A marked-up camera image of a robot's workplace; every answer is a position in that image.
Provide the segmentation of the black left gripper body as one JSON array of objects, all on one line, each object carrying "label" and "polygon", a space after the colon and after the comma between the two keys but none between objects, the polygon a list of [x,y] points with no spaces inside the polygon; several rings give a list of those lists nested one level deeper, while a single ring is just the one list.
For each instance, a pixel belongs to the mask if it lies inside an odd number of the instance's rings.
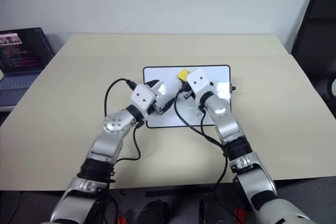
[{"label": "black left gripper body", "polygon": [[168,110],[168,99],[167,98],[156,98],[154,102],[149,106],[147,113],[151,115],[157,113],[159,115],[164,114]]}]

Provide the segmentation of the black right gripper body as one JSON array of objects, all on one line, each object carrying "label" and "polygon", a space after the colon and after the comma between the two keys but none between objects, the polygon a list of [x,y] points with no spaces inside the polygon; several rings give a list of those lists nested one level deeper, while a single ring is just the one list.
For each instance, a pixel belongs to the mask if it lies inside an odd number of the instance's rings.
[{"label": "black right gripper body", "polygon": [[180,89],[181,94],[183,95],[184,99],[187,100],[189,98],[195,99],[195,94],[191,88],[191,86],[187,83],[186,89]]}]

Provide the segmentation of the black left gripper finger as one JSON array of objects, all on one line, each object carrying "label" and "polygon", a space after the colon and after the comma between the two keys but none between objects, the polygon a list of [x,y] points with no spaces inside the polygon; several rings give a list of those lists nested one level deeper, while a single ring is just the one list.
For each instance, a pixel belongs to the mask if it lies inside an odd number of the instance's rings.
[{"label": "black left gripper finger", "polygon": [[175,97],[167,98],[163,104],[163,114],[166,113],[174,104]]},{"label": "black left gripper finger", "polygon": [[161,82],[160,80],[156,79],[156,80],[151,80],[145,83],[153,93],[157,94],[160,86],[161,86]]}]

